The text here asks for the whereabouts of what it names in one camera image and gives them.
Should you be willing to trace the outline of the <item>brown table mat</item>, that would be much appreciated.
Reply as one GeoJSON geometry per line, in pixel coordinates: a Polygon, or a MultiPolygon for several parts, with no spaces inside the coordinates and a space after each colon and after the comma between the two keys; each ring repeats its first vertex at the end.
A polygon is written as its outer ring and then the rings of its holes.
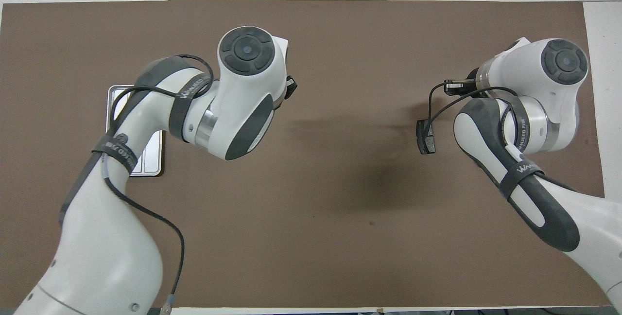
{"type": "Polygon", "coordinates": [[[0,308],[52,262],[59,210],[106,129],[107,90],[178,53],[217,67],[230,29],[289,41],[298,89],[252,153],[223,161],[165,136],[160,177],[127,195],[176,224],[175,305],[194,308],[595,306],[457,146],[455,105],[414,126],[429,89],[520,37],[588,48],[579,2],[172,0],[5,5],[0,31],[0,308]]]}

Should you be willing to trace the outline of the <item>short dark brake pad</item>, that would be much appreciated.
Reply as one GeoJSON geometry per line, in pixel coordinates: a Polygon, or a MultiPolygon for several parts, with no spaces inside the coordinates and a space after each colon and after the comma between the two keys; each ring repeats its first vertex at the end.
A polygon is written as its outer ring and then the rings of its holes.
{"type": "Polygon", "coordinates": [[[434,154],[435,142],[432,126],[429,120],[418,120],[415,127],[415,135],[417,137],[417,146],[421,154],[434,154]]]}

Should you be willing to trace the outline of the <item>silver metal compartment tray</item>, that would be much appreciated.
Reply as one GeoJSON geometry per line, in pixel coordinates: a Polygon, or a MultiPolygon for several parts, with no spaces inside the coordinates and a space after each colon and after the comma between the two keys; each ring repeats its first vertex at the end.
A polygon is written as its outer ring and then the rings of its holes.
{"type": "MultiPolygon", "coordinates": [[[[129,99],[128,95],[120,98],[115,110],[112,110],[114,100],[128,89],[129,85],[112,85],[107,90],[106,129],[110,127],[110,116],[117,118],[124,105],[129,99]]],[[[164,131],[153,133],[146,144],[142,154],[138,158],[136,167],[131,172],[131,177],[157,177],[164,169],[164,131]]]]}

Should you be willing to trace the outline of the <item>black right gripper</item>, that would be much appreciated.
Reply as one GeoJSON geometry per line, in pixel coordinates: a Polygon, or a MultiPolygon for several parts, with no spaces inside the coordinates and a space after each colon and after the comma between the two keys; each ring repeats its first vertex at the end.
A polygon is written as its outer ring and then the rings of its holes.
{"type": "Polygon", "coordinates": [[[476,75],[479,68],[475,68],[465,79],[445,80],[445,94],[448,96],[464,96],[477,90],[476,75]]]}

